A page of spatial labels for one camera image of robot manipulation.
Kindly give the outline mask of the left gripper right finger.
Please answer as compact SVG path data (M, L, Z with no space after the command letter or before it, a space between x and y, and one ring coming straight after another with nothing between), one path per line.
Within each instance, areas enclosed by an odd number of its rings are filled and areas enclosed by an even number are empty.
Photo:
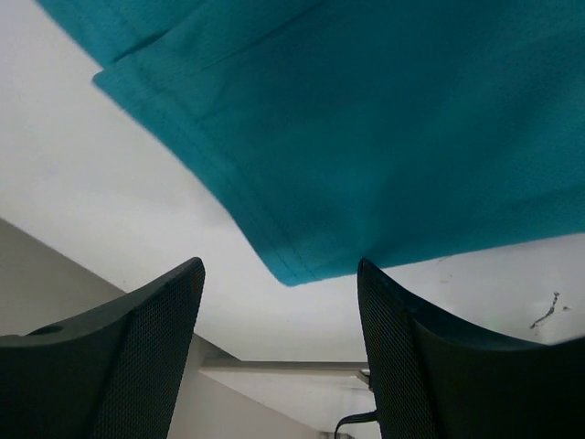
M581 438L584 341L538 344L416 296L372 262L357 296L385 438Z

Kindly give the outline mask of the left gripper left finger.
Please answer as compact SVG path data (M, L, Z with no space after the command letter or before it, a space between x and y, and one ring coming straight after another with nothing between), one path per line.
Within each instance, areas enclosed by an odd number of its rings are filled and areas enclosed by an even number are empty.
M3 336L2 437L167 437L204 282L192 258L82 314Z

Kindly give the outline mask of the teal t shirt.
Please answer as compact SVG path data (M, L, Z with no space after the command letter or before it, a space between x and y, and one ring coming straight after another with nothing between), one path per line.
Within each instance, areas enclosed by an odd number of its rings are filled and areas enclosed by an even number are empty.
M581 1L46 1L294 286L584 229Z

